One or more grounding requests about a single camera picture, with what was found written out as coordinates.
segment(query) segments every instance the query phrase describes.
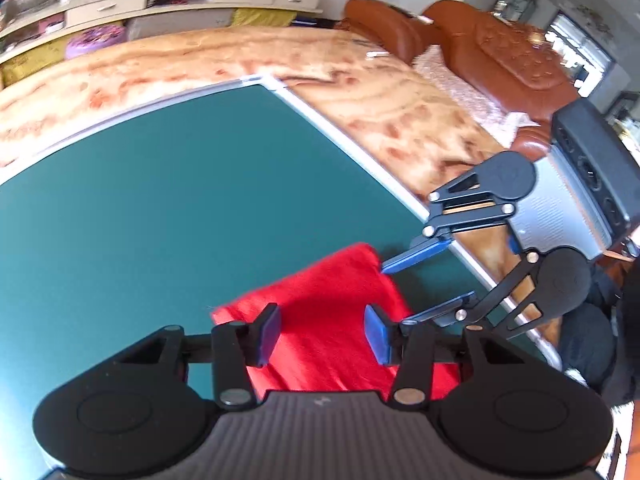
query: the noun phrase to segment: green table mat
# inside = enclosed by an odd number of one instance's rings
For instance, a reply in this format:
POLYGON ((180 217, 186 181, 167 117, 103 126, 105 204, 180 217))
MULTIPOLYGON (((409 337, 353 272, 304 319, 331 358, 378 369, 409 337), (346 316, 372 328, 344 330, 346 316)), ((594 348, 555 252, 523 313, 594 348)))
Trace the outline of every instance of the green table mat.
MULTIPOLYGON (((35 480, 31 416, 53 388, 167 324, 356 242, 396 254, 421 222, 261 86, 111 126, 0 187, 0 464, 35 480)), ((398 275, 422 310, 477 290, 452 254, 398 275)), ((190 384, 210 396, 208 367, 190 384)))

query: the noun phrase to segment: red towel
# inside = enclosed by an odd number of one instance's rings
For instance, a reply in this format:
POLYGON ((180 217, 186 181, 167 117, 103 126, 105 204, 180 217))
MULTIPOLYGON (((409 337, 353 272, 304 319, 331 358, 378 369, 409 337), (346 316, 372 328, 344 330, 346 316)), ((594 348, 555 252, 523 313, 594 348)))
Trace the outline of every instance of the red towel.
MULTIPOLYGON (((269 302, 280 305, 282 334, 270 362, 249 368, 259 396, 266 390, 378 390, 388 396, 396 368, 376 362, 364 335, 364 309, 375 303, 399 321, 412 312, 365 244, 332 254, 293 276, 250 292, 212 314, 216 323, 251 322, 269 302)), ((459 383, 455 365, 435 365, 433 399, 459 383)))

